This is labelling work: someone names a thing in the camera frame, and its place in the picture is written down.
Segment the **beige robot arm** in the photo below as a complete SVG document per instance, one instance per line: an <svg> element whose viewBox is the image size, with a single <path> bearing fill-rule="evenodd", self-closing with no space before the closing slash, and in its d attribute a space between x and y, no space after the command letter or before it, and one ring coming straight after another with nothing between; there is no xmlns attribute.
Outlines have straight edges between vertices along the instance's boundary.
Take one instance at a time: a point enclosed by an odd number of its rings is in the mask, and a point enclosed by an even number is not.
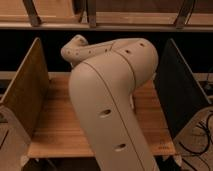
<svg viewBox="0 0 213 171"><path fill-rule="evenodd" d="M132 100L157 69L153 44L123 38L91 45L76 35L61 55L73 67L69 97L101 171L159 171Z"/></svg>

